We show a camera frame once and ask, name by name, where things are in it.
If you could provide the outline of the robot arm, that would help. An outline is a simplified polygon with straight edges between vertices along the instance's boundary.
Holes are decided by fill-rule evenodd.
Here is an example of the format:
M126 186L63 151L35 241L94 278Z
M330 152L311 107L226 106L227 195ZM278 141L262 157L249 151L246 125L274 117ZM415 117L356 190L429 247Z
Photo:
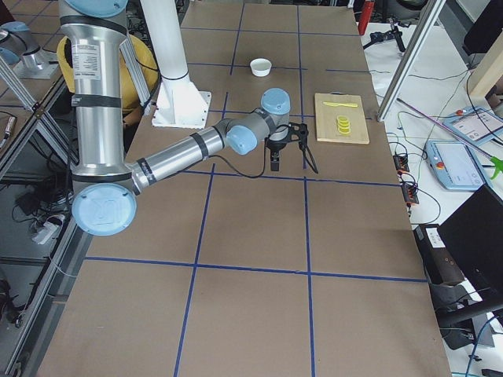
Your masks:
M159 65L156 126L188 127L192 133L132 164L124 160L119 48L127 39L124 1L62 1L61 29L72 47L79 164L72 174L72 216L95 236L123 231L134 219L136 195L164 178L216 157L224 148L239 155L265 145L275 156L286 144L307 146L307 127L289 120L290 98L267 90L260 106L241 119L206 124L211 101L189 77L175 4L141 4Z
M1 57L21 79L50 79L58 68L57 55L44 50L20 21L1 26Z

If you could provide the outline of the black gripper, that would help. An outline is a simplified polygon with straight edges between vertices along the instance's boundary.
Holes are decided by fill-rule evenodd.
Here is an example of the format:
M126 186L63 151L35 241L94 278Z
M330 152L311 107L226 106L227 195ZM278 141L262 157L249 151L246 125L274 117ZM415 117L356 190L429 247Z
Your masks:
M281 125L277 131L266 141L266 147L270 150L270 170L280 170L280 150L289 143L298 143L299 149L306 155L308 129L305 123L289 123Z

